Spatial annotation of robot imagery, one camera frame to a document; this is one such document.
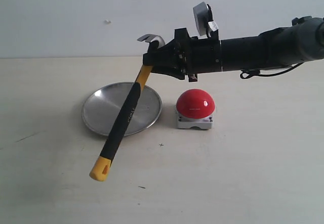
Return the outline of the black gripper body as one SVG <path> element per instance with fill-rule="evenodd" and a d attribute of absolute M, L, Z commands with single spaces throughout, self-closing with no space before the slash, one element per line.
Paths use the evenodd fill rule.
<path fill-rule="evenodd" d="M 197 82 L 198 75 L 222 71 L 219 32 L 210 32 L 207 38 L 190 37 L 186 28 L 174 32 L 177 79 Z"/>

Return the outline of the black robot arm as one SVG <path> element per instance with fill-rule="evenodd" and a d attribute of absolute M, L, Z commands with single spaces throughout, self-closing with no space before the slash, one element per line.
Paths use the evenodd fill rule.
<path fill-rule="evenodd" d="M 323 18 L 295 18 L 290 27 L 279 27 L 258 36 L 219 39 L 190 37 L 186 28 L 176 29 L 174 39 L 159 49 L 149 49 L 143 64 L 152 72 L 190 82 L 198 74 L 241 71 L 247 77 L 263 70 L 290 71 L 309 61 L 323 59 Z"/>

